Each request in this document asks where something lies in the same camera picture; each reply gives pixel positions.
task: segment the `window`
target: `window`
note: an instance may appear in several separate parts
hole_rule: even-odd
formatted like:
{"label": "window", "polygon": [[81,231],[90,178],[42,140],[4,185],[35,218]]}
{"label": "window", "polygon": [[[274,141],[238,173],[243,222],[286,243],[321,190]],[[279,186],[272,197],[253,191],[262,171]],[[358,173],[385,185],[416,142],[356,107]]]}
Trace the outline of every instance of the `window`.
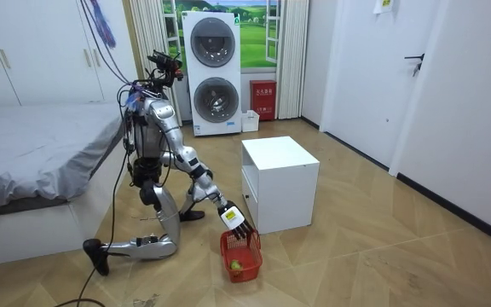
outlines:
{"label": "window", "polygon": [[280,1],[266,0],[266,61],[276,63],[278,31],[280,26]]}
{"label": "window", "polygon": [[177,15],[176,12],[176,3],[174,0],[163,0],[162,2],[164,6],[164,20],[166,25],[166,39],[168,43],[168,50],[170,56],[176,57],[177,59],[184,62],[185,57],[185,48],[182,44],[182,31],[178,25],[178,21],[181,22],[181,13]]}
{"label": "window", "polygon": [[[280,0],[163,0],[170,52],[185,54],[182,12],[219,10],[240,15],[240,55],[242,68],[276,67]],[[186,57],[182,56],[183,71]]]}

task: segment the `cabinet handle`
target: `cabinet handle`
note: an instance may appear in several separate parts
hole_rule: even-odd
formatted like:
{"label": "cabinet handle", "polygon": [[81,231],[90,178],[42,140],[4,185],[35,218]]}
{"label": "cabinet handle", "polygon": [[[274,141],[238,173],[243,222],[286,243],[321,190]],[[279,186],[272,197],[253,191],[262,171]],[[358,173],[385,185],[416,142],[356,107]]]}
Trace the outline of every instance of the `cabinet handle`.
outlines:
{"label": "cabinet handle", "polygon": [[84,58],[86,59],[86,64],[88,64],[89,67],[92,67],[92,64],[90,63],[89,52],[86,51],[86,49],[83,49],[83,51],[84,51]]}
{"label": "cabinet handle", "polygon": [[3,49],[0,49],[0,53],[1,53],[1,56],[3,58],[3,62],[5,62],[5,66],[10,69],[10,65],[9,65],[9,60],[7,60],[7,55],[5,55],[5,50]]}
{"label": "cabinet handle", "polygon": [[98,58],[98,49],[94,49],[94,58],[95,58],[95,63],[100,67],[100,59]]}

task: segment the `wooden floor tile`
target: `wooden floor tile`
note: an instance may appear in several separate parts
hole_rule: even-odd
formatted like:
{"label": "wooden floor tile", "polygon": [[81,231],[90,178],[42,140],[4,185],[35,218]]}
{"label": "wooden floor tile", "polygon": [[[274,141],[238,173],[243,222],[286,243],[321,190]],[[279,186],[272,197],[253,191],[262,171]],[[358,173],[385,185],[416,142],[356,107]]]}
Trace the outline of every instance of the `wooden floor tile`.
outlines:
{"label": "wooden floor tile", "polygon": [[[170,258],[111,257],[85,297],[106,306],[491,306],[491,238],[302,120],[261,122],[259,131],[185,142],[215,174],[217,186],[249,217],[241,194],[241,140],[291,136],[321,163],[312,224],[262,235],[254,281],[231,283],[220,252],[226,227],[209,201],[205,218],[182,223]],[[124,177],[116,197],[116,240],[161,235],[152,207]],[[181,207],[190,184],[170,173]],[[111,211],[97,237],[109,240]],[[0,306],[51,307],[76,298],[91,271],[82,251],[0,264]]]}

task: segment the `door handle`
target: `door handle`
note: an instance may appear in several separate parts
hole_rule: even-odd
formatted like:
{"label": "door handle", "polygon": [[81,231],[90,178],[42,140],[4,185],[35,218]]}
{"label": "door handle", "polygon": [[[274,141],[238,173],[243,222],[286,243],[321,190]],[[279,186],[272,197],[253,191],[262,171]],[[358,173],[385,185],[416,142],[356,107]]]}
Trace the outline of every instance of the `door handle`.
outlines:
{"label": "door handle", "polygon": [[410,60],[410,59],[419,59],[420,61],[424,60],[424,55],[417,55],[417,56],[405,56],[405,60]]}
{"label": "door handle", "polygon": [[422,69],[422,63],[424,62],[424,56],[425,56],[425,54],[418,55],[418,56],[405,56],[405,60],[419,59],[419,63],[416,64],[416,67],[414,68],[413,77],[416,77],[419,70]]}
{"label": "door handle", "polygon": [[94,49],[94,58],[95,58],[95,63],[100,67],[100,59],[98,58],[98,49]]}
{"label": "door handle", "polygon": [[7,55],[5,55],[5,50],[0,49],[1,56],[3,58],[3,62],[5,62],[5,66],[10,69],[9,60],[7,60]]}
{"label": "door handle", "polygon": [[89,52],[86,51],[86,49],[83,49],[84,51],[84,58],[86,59],[86,64],[89,66],[89,67],[92,67],[92,63],[90,63],[90,57],[89,57]]}

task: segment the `bed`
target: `bed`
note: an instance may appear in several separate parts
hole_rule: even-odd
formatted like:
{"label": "bed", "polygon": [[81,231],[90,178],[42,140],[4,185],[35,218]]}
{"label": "bed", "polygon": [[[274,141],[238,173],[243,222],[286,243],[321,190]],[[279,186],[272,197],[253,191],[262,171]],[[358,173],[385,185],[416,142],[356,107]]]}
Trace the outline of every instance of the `bed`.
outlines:
{"label": "bed", "polygon": [[116,102],[0,107],[0,263],[94,236],[124,157],[121,127]]}

